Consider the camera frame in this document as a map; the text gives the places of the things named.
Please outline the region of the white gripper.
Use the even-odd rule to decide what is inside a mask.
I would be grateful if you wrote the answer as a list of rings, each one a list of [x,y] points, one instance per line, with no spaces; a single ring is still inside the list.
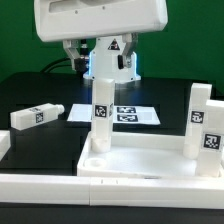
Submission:
[[[124,50],[118,68],[132,66],[138,34],[161,31],[168,23],[166,0],[34,0],[37,34],[44,42],[63,41],[72,69],[86,72],[89,54],[78,52],[79,43],[88,39],[122,35]]]

